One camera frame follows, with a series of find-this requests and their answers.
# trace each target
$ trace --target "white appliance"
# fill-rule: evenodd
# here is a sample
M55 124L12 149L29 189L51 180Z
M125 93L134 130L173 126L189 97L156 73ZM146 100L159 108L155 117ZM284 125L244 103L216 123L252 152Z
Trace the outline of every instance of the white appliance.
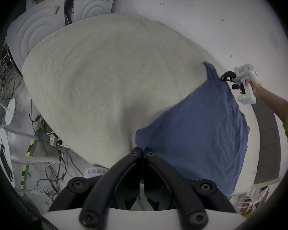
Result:
M238 96L238 100L244 104L256 104L256 97L253 94L253 89L250 84L245 85L245 81L248 78L253 78L257 82L257 71L254 70L254 67L251 64L245 64L241 67L235 67L236 78L234 82L241 85L243 83L245 94Z
M10 56L22 75L30 51L50 34L65 26L65 0L46 0L19 16L6 33Z
M113 0L74 0L73 22L111 13Z

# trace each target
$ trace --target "person's hand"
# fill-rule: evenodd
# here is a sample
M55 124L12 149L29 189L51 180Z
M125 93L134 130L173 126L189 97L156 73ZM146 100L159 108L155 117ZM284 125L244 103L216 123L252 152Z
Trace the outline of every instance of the person's hand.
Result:
M261 85L256 83L253 78L246 79L245 86L247 86L248 84L252 86L254 96L259 97Z

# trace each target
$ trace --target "screw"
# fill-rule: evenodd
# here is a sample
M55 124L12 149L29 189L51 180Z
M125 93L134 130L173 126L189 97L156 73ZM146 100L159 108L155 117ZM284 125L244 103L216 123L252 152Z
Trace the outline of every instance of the screw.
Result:
M147 153L147 157L154 157L154 156L155 156L155 154L153 152Z
M129 155L132 157L136 157L138 154L135 151L132 151Z
M204 212L194 212L189 216L189 224L192 227L198 227L207 222L207 215Z
M95 212L85 211L81 213L79 221L86 228L96 228L100 223L100 218Z
M209 191L211 186L209 184L203 184L203 185L201 185L200 188L204 191Z
M84 183L81 182L81 181L75 181L75 182L73 183L73 186L74 186L74 188L81 189L81 188L83 188Z

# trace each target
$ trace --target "blue cloth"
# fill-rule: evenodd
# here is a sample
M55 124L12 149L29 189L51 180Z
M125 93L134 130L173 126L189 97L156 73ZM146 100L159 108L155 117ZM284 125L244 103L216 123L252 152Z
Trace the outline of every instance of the blue cloth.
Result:
M183 177L209 179L226 196L240 175L249 127L227 83L204 62L207 80L146 128L135 142L153 149Z

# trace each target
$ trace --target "white wall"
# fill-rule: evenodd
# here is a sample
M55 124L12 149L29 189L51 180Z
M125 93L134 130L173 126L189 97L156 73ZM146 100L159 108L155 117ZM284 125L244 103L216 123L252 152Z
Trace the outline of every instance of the white wall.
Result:
M288 100L288 40L266 0L117 0L112 12L160 21L206 49L225 69L251 63L262 85ZM276 119L282 176L288 144Z

